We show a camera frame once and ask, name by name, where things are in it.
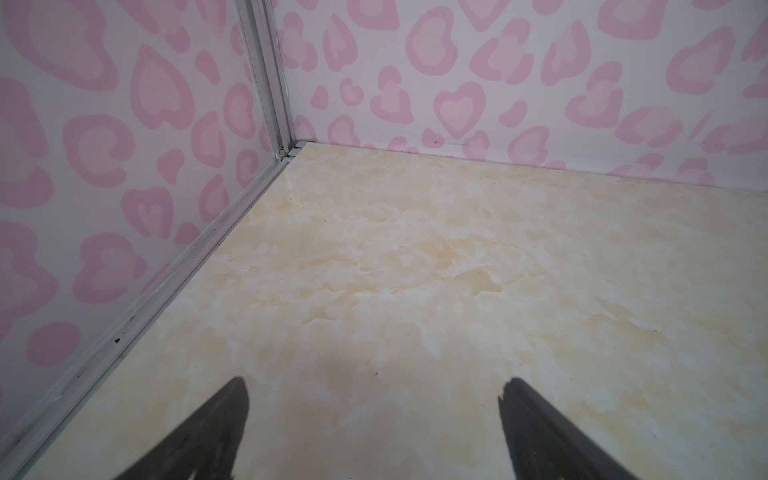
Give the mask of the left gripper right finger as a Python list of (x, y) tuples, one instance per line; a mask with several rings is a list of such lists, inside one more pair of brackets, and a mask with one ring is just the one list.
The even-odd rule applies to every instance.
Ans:
[(518, 479), (635, 477), (525, 380), (507, 382), (498, 397), (500, 420)]

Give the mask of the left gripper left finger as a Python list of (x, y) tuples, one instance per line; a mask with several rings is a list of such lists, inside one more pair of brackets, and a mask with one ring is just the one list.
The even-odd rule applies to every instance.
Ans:
[(231, 479), (248, 413), (245, 380), (234, 377), (116, 478)]

